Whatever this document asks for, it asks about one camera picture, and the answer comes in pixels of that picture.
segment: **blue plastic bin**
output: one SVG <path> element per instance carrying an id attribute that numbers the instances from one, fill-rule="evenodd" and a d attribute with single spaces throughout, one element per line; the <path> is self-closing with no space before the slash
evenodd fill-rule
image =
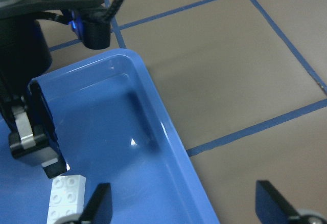
<path id="1" fill-rule="evenodd" d="M 141 58 L 116 49 L 37 78 L 85 203 L 110 182 L 115 223 L 219 223 Z M 0 120 L 0 222 L 46 223 L 52 181 L 11 157 Z"/>

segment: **white building block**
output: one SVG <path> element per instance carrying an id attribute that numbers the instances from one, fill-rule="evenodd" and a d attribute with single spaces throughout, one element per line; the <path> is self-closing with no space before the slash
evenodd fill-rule
<path id="1" fill-rule="evenodd" d="M 84 205 L 85 177 L 59 176 L 53 179 L 49 206 Z"/>
<path id="2" fill-rule="evenodd" d="M 49 207 L 48 219 L 46 221 L 46 224 L 53 224 L 59 218 L 72 214 L 81 214 L 82 212 L 83 212 L 83 206 L 79 206 L 79 205 Z"/>

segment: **blue grout line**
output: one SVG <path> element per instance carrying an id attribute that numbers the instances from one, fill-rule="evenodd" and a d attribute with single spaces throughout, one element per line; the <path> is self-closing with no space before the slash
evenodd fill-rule
<path id="1" fill-rule="evenodd" d="M 276 34 L 284 41 L 286 46 L 295 56 L 295 58 L 300 62 L 300 64 L 306 69 L 309 75 L 315 80 L 315 82 L 319 85 L 319 87 L 327 94 L 327 86 L 324 81 L 318 76 L 315 70 L 310 66 L 310 64 L 306 61 L 306 59 L 302 56 L 299 50 L 293 45 L 293 43 L 288 39 L 285 33 L 279 28 L 279 26 L 273 21 L 273 19 L 269 16 L 266 10 L 260 5 L 257 0 L 250 0 L 252 4 L 259 10 L 259 12 L 264 16 L 268 24 L 272 27 L 272 29 L 276 32 Z"/>
<path id="2" fill-rule="evenodd" d="M 104 0 L 104 2 L 105 2 L 106 7 L 109 7 L 110 0 Z M 119 47 L 125 49 L 126 48 L 125 41 L 124 41 L 122 33 L 118 27 L 116 17 L 112 18 L 111 25 L 112 25 L 112 30 L 116 36 Z"/>
<path id="3" fill-rule="evenodd" d="M 49 48 L 49 51 L 52 52 L 52 51 L 55 51 L 55 50 L 58 50 L 58 49 L 63 49 L 63 48 L 66 48 L 66 47 L 69 47 L 69 46 L 72 46 L 72 45 L 75 45 L 75 44 L 78 44 L 80 43 L 81 41 L 79 39 L 75 39 L 75 40 L 71 40 L 71 41 L 67 41 L 67 42 L 64 42 L 64 43 L 61 43 L 61 44 L 58 44 L 58 45 L 55 45 L 53 47 L 50 47 Z"/>
<path id="4" fill-rule="evenodd" d="M 195 155 L 197 155 L 197 154 L 199 154 L 201 152 L 211 150 L 211 149 L 216 148 L 218 146 L 226 145 L 226 144 L 231 143 L 231 142 L 233 142 L 235 140 L 238 140 L 238 139 L 240 139 L 242 137 L 253 135 L 253 134 L 261 132 L 261 131 L 263 131 L 265 129 L 268 129 L 268 128 L 274 127 L 276 125 L 285 123 L 287 121 L 298 118 L 298 117 L 300 117 L 302 115 L 311 113 L 313 111 L 319 110 L 319 109 L 324 108 L 324 107 L 327 107 L 327 99 L 324 99 L 324 100 L 315 102 L 313 104 L 304 106 L 304 107 L 302 107 L 300 109 L 293 110 L 293 111 L 291 111 L 289 113 L 286 113 L 286 114 L 283 114 L 281 116 L 269 119 L 269 120 L 267 120 L 265 122 L 262 122 L 262 123 L 258 123 L 258 124 L 254 125 L 254 126 L 239 130 L 237 132 L 234 132 L 234 133 L 231 133 L 229 135 L 223 136 L 223 137 L 221 137 L 219 139 L 216 139 L 216 140 L 207 142 L 205 144 L 193 147 L 191 149 L 188 149 L 187 153 L 188 153 L 189 156 L 195 156 Z"/>
<path id="5" fill-rule="evenodd" d="M 113 21 L 111 22 L 111 24 L 113 26 L 113 29 L 111 29 L 111 32 L 115 33 L 119 46 L 121 48 L 126 48 L 126 45 L 125 45 L 125 42 L 124 42 L 124 39 L 123 39 L 123 36 L 122 36 L 120 30 L 130 28 L 130 27 L 133 27 L 133 26 L 137 26 L 137 25 L 140 25 L 140 24 L 143 24 L 143 23 L 146 23 L 146 22 L 149 22 L 149 21 L 153 21 L 155 19 L 159 19 L 159 18 L 162 18 L 162 17 L 166 17 L 168 15 L 175 14 L 175 13 L 178 13 L 178 12 L 181 12 L 181 11 L 184 11 L 184 10 L 187 10 L 187 9 L 191 9 L 191 8 L 194 8 L 194 7 L 198 7 L 198 6 L 213 2 L 213 1 L 216 1 L 216 0 L 202 0 L 202 1 L 199 1 L 199 2 L 192 3 L 192 4 L 188 4 L 188 5 L 180 7 L 180 8 L 176 8 L 176 9 L 167 11 L 167 12 L 163 12 L 163 13 L 156 14 L 156 15 L 153 15 L 153 16 L 150 16 L 150 17 L 147 17 L 147 18 L 136 20 L 134 22 L 130 22 L 130 23 L 127 23 L 127 24 L 124 24 L 124 25 L 121 25 L 121 26 L 119 26 L 117 24 L 117 21 L 114 18 Z M 105 4 L 107 6 L 109 6 L 110 1 L 105 0 Z M 71 41 L 67 42 L 67 45 L 66 45 L 66 43 L 62 43 L 62 44 L 53 46 L 53 47 L 50 48 L 51 49 L 50 51 L 62 49 L 62 48 L 65 48 L 65 47 L 68 47 L 68 46 L 79 43 L 79 41 L 76 41 L 74 43 L 70 43 L 70 42 Z"/>

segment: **tile floor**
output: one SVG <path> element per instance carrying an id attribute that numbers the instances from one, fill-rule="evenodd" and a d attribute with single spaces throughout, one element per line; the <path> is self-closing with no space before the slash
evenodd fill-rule
<path id="1" fill-rule="evenodd" d="M 126 0 L 110 48 L 138 52 L 222 224 L 259 223 L 258 179 L 327 216 L 327 0 Z M 42 22 L 51 70 L 92 51 Z"/>

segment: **metal screw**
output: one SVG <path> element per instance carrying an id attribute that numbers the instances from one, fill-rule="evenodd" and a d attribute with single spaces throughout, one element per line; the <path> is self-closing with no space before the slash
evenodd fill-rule
<path id="1" fill-rule="evenodd" d="M 317 217 L 310 217 L 308 221 L 310 224 L 322 224 L 322 221 Z"/>

